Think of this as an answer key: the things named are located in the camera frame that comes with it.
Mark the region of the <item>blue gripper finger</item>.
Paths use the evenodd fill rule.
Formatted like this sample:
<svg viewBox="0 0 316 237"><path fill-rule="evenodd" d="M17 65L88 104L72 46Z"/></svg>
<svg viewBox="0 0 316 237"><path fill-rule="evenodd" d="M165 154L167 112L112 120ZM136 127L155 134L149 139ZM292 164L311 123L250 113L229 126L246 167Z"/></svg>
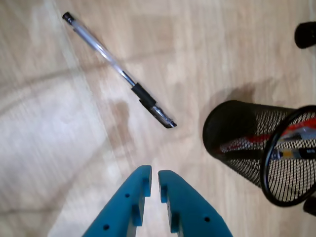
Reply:
<svg viewBox="0 0 316 237"><path fill-rule="evenodd" d="M160 199L166 203L170 231L179 237L231 237L224 219L180 175L158 172Z"/></svg>
<svg viewBox="0 0 316 237"><path fill-rule="evenodd" d="M135 169L83 234L84 237L134 237L142 226L145 198L151 196L152 167Z"/></svg>

